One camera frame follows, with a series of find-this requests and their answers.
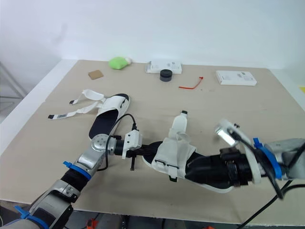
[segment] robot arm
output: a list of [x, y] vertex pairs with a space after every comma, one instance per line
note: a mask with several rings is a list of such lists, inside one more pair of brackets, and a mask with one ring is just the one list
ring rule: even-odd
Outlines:
[[[21, 212], [21, 220], [10, 223], [4, 228], [62, 229], [73, 212], [71, 203], [74, 203], [80, 196], [82, 189], [98, 171], [104, 158], [107, 159], [108, 152], [109, 154], [120, 155], [123, 158], [131, 157], [131, 170], [134, 170], [136, 156], [143, 156], [146, 164], [149, 165], [150, 163], [151, 165], [155, 162], [155, 166], [161, 168], [161, 172], [169, 174], [171, 181], [176, 182], [177, 179], [174, 179], [174, 176], [179, 176], [216, 191], [231, 190], [232, 187], [248, 185], [249, 181], [257, 184], [261, 177], [266, 176], [264, 168], [272, 170], [273, 176], [278, 179], [305, 178], [304, 154], [292, 167], [289, 167], [300, 148], [302, 148], [302, 151], [304, 150], [304, 139], [273, 142], [265, 146], [258, 145], [256, 150], [260, 154], [260, 160], [257, 162], [257, 155], [254, 155], [247, 144], [234, 138], [234, 133], [248, 144], [251, 143], [250, 140], [237, 126], [227, 121], [222, 121], [216, 132], [230, 147], [221, 149], [220, 154], [214, 156], [200, 155], [196, 153], [194, 147], [188, 147], [185, 143], [187, 137], [184, 133], [181, 134], [185, 129], [186, 119], [181, 119], [181, 117], [175, 119], [165, 147], [161, 147], [161, 144], [164, 144], [165, 141], [152, 143], [148, 146], [142, 145], [142, 135], [136, 129], [127, 133], [125, 140], [104, 134], [96, 135], [91, 141], [91, 146], [73, 164], [64, 162], [69, 170], [32, 203], [28, 212], [18, 208]], [[175, 141], [181, 141], [180, 138], [174, 139], [177, 135], [184, 141], [182, 144], [175, 143]], [[238, 148], [239, 145], [242, 145], [241, 148], [245, 153], [241, 152], [242, 149]], [[169, 149], [180, 152], [183, 157], [178, 155], [179, 159], [176, 162], [173, 160], [175, 157], [163, 157], [162, 160], [157, 160], [159, 159], [158, 152], [161, 152], [160, 149], [163, 148], [164, 152], [164, 149], [167, 149], [168, 146], [170, 146]], [[190, 151], [189, 156], [186, 157], [180, 149]]]

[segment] beige table surface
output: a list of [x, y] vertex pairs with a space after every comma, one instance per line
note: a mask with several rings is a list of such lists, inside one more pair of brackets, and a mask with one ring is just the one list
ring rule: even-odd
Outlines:
[[[91, 80], [88, 72], [101, 70], [103, 78]], [[255, 87], [223, 86], [216, 70], [250, 71]], [[202, 83], [193, 86], [200, 76]], [[83, 89], [107, 96], [126, 93], [131, 97], [128, 112], [134, 114], [143, 143], [163, 140], [181, 110], [189, 112], [187, 133], [198, 152], [218, 154], [223, 141], [215, 138], [214, 127], [225, 117], [236, 122], [249, 137], [262, 142], [305, 137], [305, 113], [267, 69], [184, 65], [183, 74], [164, 83], [157, 74], [144, 72], [144, 64], [133, 63], [121, 71], [106, 62], [78, 61], [0, 157], [0, 199], [31, 203], [61, 178], [89, 145], [89, 129], [95, 112], [62, 120], [48, 120], [49, 114], [63, 114], [88, 103], [69, 105]], [[125, 135], [131, 121], [123, 120], [117, 134]], [[239, 223], [246, 220], [275, 194], [269, 181], [218, 194], [187, 180], [170, 182], [168, 176], [147, 167], [139, 157], [136, 170], [130, 159], [110, 158], [110, 167], [97, 173], [82, 191], [76, 209], [174, 218]], [[305, 225], [305, 190], [291, 191], [253, 223]]]

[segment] white sandal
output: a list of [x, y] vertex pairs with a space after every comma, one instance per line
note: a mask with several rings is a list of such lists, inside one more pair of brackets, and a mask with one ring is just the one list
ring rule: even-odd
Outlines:
[[98, 108], [96, 119], [89, 132], [89, 138], [92, 139], [98, 134], [112, 135], [116, 129], [113, 128], [111, 130], [112, 126], [116, 120], [125, 114], [130, 103], [130, 98], [126, 94], [116, 94], [106, 98], [103, 94], [87, 89], [83, 90], [78, 99], [71, 100], [70, 104], [77, 104], [84, 99], [90, 99], [95, 102], [89, 106], [66, 114], [51, 114], [48, 116], [48, 118], [51, 120], [63, 119], [72, 117], [76, 114], [85, 114], [94, 108]]

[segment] white product box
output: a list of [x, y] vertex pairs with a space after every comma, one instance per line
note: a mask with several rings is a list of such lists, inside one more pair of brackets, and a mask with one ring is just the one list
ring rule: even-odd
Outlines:
[[216, 76], [221, 85], [255, 86], [257, 84], [250, 72], [216, 71]]

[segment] white strap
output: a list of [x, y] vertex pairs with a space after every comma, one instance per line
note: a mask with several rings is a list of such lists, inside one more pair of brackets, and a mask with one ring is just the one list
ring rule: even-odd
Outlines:
[[128, 103], [128, 100], [122, 96], [117, 96], [117, 95], [111, 96], [111, 97], [105, 99], [102, 108], [99, 109], [99, 111], [97, 113], [97, 116], [99, 116], [102, 113], [105, 113], [106, 111], [110, 111], [110, 110], [116, 109], [116, 110], [120, 111], [123, 103]]
[[78, 99], [71, 100], [70, 104], [74, 105], [74, 104], [84, 100], [85, 98], [90, 99], [90, 100], [94, 100], [94, 101], [100, 100], [102, 103], [104, 103], [105, 100], [106, 100], [106, 98], [103, 94], [97, 93], [97, 92], [95, 92], [93, 90], [90, 90], [90, 89], [86, 89], [86, 90], [83, 90], [83, 92], [78, 97]]
[[100, 108], [101, 106], [102, 106], [101, 102], [94, 102], [94, 103], [92, 103], [89, 106], [80, 108], [80, 109], [78, 109], [76, 111], [69, 112], [69, 113], [66, 113], [66, 114], [51, 114], [51, 115], [49, 115], [48, 118], [49, 119], [68, 118], [68, 117], [74, 116], [76, 114], [85, 114], [85, 113], [88, 113], [89, 111], [93, 110], [94, 108]]

